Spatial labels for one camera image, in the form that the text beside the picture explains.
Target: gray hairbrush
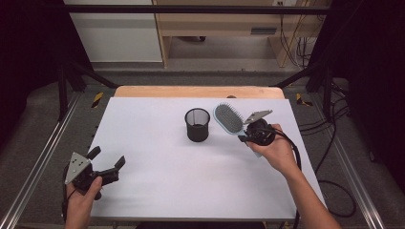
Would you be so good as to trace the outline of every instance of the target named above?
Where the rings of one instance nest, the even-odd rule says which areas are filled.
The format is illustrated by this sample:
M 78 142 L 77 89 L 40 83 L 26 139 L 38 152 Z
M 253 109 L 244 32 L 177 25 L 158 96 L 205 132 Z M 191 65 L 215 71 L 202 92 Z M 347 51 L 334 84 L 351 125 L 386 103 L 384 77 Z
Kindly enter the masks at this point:
M 228 103 L 221 103 L 213 112 L 214 119 L 223 127 L 223 129 L 230 135 L 244 135 L 244 122 L 241 114 L 239 114 Z

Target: black wire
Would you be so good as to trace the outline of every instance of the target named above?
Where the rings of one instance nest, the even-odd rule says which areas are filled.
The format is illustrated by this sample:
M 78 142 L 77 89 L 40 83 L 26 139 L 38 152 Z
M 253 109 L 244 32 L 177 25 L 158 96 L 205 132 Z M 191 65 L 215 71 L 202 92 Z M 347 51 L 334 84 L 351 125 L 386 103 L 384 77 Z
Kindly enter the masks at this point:
M 325 18 L 322 15 L 317 15 L 316 17 L 318 18 L 319 21 L 323 22 L 325 20 Z
M 338 115 L 339 113 L 341 113 L 342 111 L 344 111 L 344 109 L 347 109 L 347 108 L 349 107 L 349 106 L 345 106 L 345 107 L 339 109 L 337 112 L 334 111 L 336 104 L 339 103 L 340 101 L 345 100 L 345 99 L 346 99 L 346 97 L 341 97 L 341 98 L 337 99 L 337 100 L 332 104 L 332 120 L 331 120 L 331 125 L 333 125 L 333 134 L 332 134 L 332 136 L 331 136 L 330 143 L 329 143 L 329 145 L 328 145 L 328 147 L 327 147 L 327 150 L 325 151 L 324 155 L 322 156 L 321 161 L 318 163 L 318 166 L 317 166 L 316 169 L 315 169 L 315 174 L 318 173 L 318 171 L 319 171 L 321 165 L 322 165 L 323 162 L 325 161 L 325 158 L 327 157 L 327 155 L 328 155 L 328 153 L 329 153 L 329 151 L 330 151 L 330 147 L 331 147 L 331 145 L 332 145 L 332 143 L 333 143 L 333 141 L 334 141 L 334 138 L 335 138 L 335 136 L 336 136 L 336 120 L 337 120 L 338 118 L 340 118 L 341 116 L 343 116 L 344 114 L 346 114 L 346 113 L 343 113 L 343 114 L 341 114 L 340 116 L 337 116 L 337 115 Z M 352 217 L 352 216 L 355 214 L 355 212 L 356 212 L 356 210 L 357 210 L 357 208 L 356 208 L 356 202 L 355 202 L 355 200 L 354 200 L 354 197 L 351 195 L 351 193 L 350 193 L 346 188 L 344 188 L 343 186 L 341 186 L 341 185 L 339 185 L 339 184 L 337 184 L 337 183 L 335 183 L 335 182 L 329 181 L 329 180 L 323 180 L 323 179 L 321 179 L 321 180 L 318 180 L 318 182 L 319 182 L 319 183 L 322 183 L 322 182 L 328 183 L 328 184 L 331 184 L 331 185 L 334 185 L 334 186 L 340 188 L 341 190 L 343 190 L 343 191 L 349 196 L 349 198 L 350 198 L 351 201 L 352 201 L 352 206 L 353 206 L 353 207 L 352 207 L 352 211 L 351 211 L 350 213 L 348 213 L 348 214 L 341 214 L 341 213 L 336 213 L 336 212 L 332 211 L 331 209 L 329 209 L 329 211 L 330 211 L 331 214 L 336 215 L 336 216 L 341 217 L 341 218 L 350 218 L 350 217 Z
M 317 124 L 317 123 L 319 123 L 319 122 L 321 122 L 321 121 L 324 121 L 324 120 L 325 120 L 325 118 L 322 118 L 321 120 L 318 120 L 318 121 L 315 121 L 315 122 L 311 122 L 311 123 L 301 124 L 301 125 L 298 125 L 298 126 L 299 126 L 299 127 L 302 127 L 302 126 L 315 125 L 315 124 Z
M 307 49 L 307 38 L 304 38 L 304 47 L 303 47 L 303 53 L 302 53 L 302 55 L 305 55 L 305 50 Z M 303 67 L 305 68 L 306 67 L 306 65 L 305 65 L 305 58 L 303 57 Z
M 349 110 L 345 111 L 345 112 L 342 113 L 342 114 L 339 114 L 339 113 L 341 113 L 342 111 L 344 111 L 344 110 L 347 109 L 348 107 L 349 107 L 349 106 L 345 106 L 345 107 L 341 108 L 339 111 L 337 111 L 336 114 L 335 114 L 335 120 L 338 120 L 340 117 L 342 117 L 343 115 L 347 114 L 347 113 L 349 112 Z M 300 132 L 306 132 L 306 131 L 315 130 L 316 128 L 319 128 L 320 126 L 322 126 L 322 125 L 324 125 L 324 124 L 326 124 L 326 123 L 328 123 L 328 121 L 324 121 L 324 122 L 322 122 L 321 124 L 316 125 L 316 126 L 311 127 L 311 128 L 307 128 L 307 129 L 304 129 L 304 130 L 300 130 Z M 316 132 L 313 132 L 313 133 L 310 133 L 310 134 L 301 134 L 301 135 L 314 135 L 314 134 L 317 134 L 317 133 L 319 133 L 319 132 L 322 132 L 322 131 L 328 129 L 329 127 L 330 127 L 330 125 L 327 126 L 327 127 L 325 127 L 325 128 L 322 128 L 321 130 L 318 130 L 318 131 L 316 131 Z
M 346 188 L 344 188 L 342 185 L 340 185 L 338 183 L 335 183 L 335 182 L 332 182 L 332 181 L 329 181 L 329 180 L 325 180 L 325 179 L 319 179 L 318 183 L 328 183 L 328 184 L 331 184 L 331 185 L 334 185 L 334 186 L 340 188 L 341 190 L 343 190 L 343 192 L 345 192 L 349 196 L 349 198 L 352 201 L 352 211 L 350 213 L 341 214 L 341 213 L 336 213 L 336 212 L 332 211 L 331 209 L 329 209 L 329 211 L 332 214 L 334 214 L 334 215 L 336 215 L 337 217 L 340 217 L 340 218 L 350 218 L 350 217 L 354 216 L 355 212 L 357 211 L 357 205 L 356 205 L 356 202 L 354 200 L 354 197 L 352 196 L 352 194 Z
M 282 131 L 280 131 L 280 130 L 278 130 L 278 129 L 272 128 L 271 125 L 268 125 L 268 126 L 269 126 L 269 129 L 257 128 L 256 130 L 264 131 L 264 132 L 266 132 L 266 133 L 273 133 L 273 134 L 280 135 L 280 136 L 282 136 L 283 138 L 285 138 L 285 139 L 289 142 L 289 144 L 292 146 L 292 151 L 295 153 L 295 160 L 296 160 L 296 162 L 297 162 L 298 168 L 299 168 L 300 170 L 302 170 L 302 167 L 301 167 L 301 156 L 300 156 L 300 153 L 299 153 L 299 151 L 298 151 L 298 148 L 297 148 L 297 146 L 294 144 L 294 142 L 293 142 L 291 139 L 289 139 L 289 137 L 288 137 L 284 132 L 282 132 Z M 293 229 L 296 229 L 296 228 L 298 227 L 299 220 L 300 220 L 300 213 L 298 212 L 298 209 L 297 209 L 297 211 L 295 212 L 294 225 L 292 226 Z
M 75 191 L 77 191 L 77 189 L 74 189 L 71 194 L 68 196 L 68 198 L 66 198 L 66 200 L 69 200 L 69 198 L 71 198 L 71 196 L 75 193 Z
M 284 221 L 281 222 L 279 229 L 283 229 L 284 225 L 286 225 L 286 223 Z
M 65 168 L 63 169 L 63 175 L 62 175 L 62 183 L 63 183 L 63 199 L 66 200 L 66 185 L 65 185 L 65 180 L 66 180 L 66 175 L 68 173 L 68 169 L 69 169 L 69 164 L 67 166 L 65 166 Z
M 283 47 L 284 51 L 286 52 L 286 54 L 287 54 L 289 60 L 292 62 L 292 64 L 298 65 L 298 63 L 295 62 L 295 60 L 291 56 L 291 53 L 289 52 L 289 44 L 288 44 L 288 41 L 286 39 L 286 36 L 284 35 L 283 18 L 284 18 L 284 15 L 281 14 L 280 15 L 280 42 L 281 42 L 281 46 Z
M 347 95 L 349 92 L 339 87 L 335 82 L 331 82 L 331 89 L 335 92 L 339 92 L 343 95 Z

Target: human arm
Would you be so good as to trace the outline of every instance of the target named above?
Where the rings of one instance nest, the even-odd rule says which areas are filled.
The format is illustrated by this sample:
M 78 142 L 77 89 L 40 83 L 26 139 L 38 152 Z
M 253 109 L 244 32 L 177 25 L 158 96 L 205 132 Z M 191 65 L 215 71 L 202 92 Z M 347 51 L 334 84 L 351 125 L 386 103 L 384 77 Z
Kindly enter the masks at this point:
M 278 124 L 273 124 L 272 127 L 282 131 Z M 253 142 L 247 142 L 247 145 L 254 152 L 262 154 L 270 165 L 285 177 L 298 212 L 307 228 L 341 228 L 298 168 L 291 146 L 285 138 L 277 135 L 268 146 L 260 146 Z
M 84 229 L 89 226 L 93 201 L 98 191 L 101 190 L 101 184 L 102 178 L 97 177 L 85 195 L 76 190 L 72 183 L 66 186 L 69 205 L 65 229 Z

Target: white table surface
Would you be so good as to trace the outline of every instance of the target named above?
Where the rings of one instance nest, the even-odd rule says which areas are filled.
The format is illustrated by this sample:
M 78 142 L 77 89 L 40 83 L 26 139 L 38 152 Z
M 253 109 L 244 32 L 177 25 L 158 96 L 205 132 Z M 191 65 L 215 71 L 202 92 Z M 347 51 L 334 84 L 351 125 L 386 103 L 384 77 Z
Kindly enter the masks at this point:
M 324 202 L 292 109 L 286 99 L 112 97 L 91 146 L 101 153 L 94 170 L 110 169 L 125 156 L 119 181 L 104 186 L 92 217 L 117 220 L 294 219 L 285 179 L 256 157 L 212 116 L 228 102 L 244 118 L 273 110 L 267 123 L 280 123 L 297 145 L 303 173 Z M 209 111 L 209 137 L 187 138 L 184 115 Z

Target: metal bracket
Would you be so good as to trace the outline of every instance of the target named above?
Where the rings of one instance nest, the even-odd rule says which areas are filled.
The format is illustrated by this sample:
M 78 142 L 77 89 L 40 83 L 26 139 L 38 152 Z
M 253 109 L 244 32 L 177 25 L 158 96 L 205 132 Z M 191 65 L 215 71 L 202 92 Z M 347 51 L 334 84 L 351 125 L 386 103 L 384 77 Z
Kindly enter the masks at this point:
M 72 182 L 87 166 L 90 160 L 78 153 L 72 153 L 68 173 L 66 174 L 65 184 Z
M 244 124 L 250 124 L 253 123 L 257 120 L 259 120 L 260 118 L 271 114 L 273 112 L 273 110 L 267 110 L 267 111 L 261 111 L 261 112 L 254 112 L 250 115 L 250 117 L 247 118 L 247 120 L 244 122 Z

